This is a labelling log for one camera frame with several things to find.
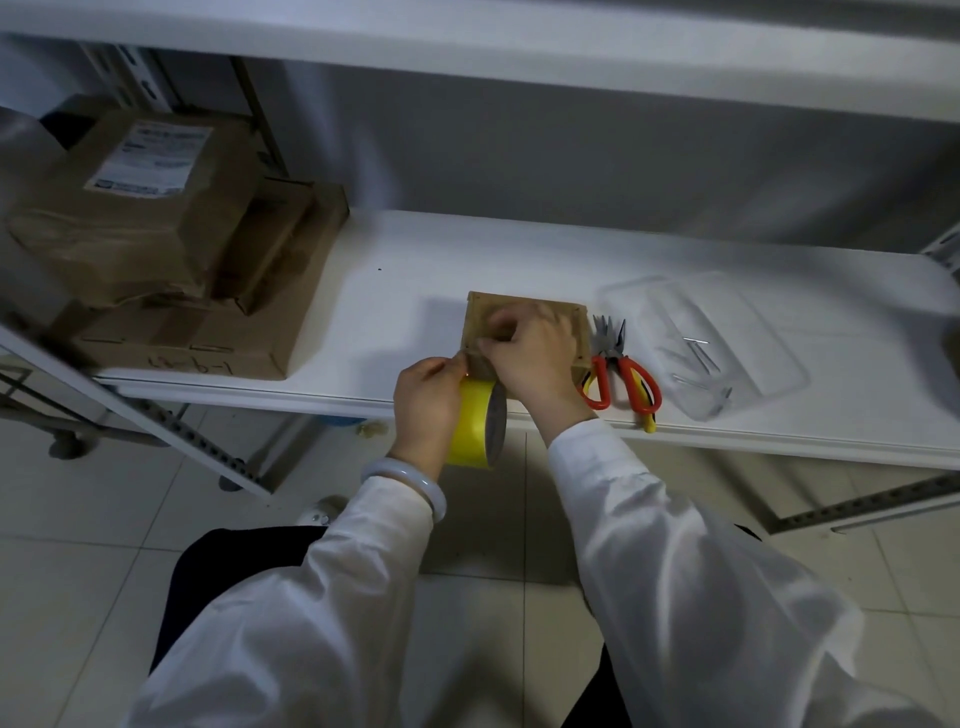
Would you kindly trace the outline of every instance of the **adhesive tape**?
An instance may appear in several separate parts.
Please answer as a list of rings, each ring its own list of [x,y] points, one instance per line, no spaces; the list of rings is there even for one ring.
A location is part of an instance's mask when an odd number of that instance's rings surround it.
[[[460,382],[460,400],[460,420],[446,462],[490,468],[507,434],[507,392],[499,382],[468,376]]]

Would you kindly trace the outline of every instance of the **black pants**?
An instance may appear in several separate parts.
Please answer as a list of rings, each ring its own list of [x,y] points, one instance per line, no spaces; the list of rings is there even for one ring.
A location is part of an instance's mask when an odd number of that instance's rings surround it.
[[[182,554],[170,579],[150,671],[213,599],[261,571],[299,566],[306,550],[325,531],[322,526],[292,525],[249,531],[219,529],[203,536]],[[573,706],[564,728],[596,725],[597,716],[604,716],[609,728],[630,726],[606,647],[600,655],[600,668]]]

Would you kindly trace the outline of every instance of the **white shoe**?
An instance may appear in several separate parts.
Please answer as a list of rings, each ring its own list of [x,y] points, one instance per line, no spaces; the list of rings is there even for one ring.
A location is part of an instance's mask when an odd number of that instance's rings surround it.
[[[296,525],[332,525],[347,503],[343,496],[323,497],[300,514]]]

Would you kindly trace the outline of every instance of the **white label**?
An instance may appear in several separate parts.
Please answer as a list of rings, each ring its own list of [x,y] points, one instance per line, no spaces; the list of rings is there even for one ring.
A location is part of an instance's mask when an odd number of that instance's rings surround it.
[[[135,121],[84,189],[127,197],[170,197],[186,187],[213,127]]]

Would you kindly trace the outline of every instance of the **person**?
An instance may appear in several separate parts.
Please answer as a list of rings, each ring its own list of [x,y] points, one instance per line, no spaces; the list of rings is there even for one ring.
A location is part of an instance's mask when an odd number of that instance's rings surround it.
[[[515,333],[482,342],[482,352],[548,446],[606,641],[600,671],[566,725],[941,725],[853,677],[856,607],[723,517],[669,493],[596,418],[570,379],[568,321],[535,304],[493,316]],[[396,724],[414,584],[445,508],[434,483],[465,373],[458,354],[399,375],[392,459],[374,464],[325,533],[223,531],[246,540],[225,542],[219,553],[200,549],[192,561],[194,547],[184,553],[158,664],[124,725]],[[273,540],[251,541],[258,531],[275,532]],[[224,573],[236,569],[243,573]]]

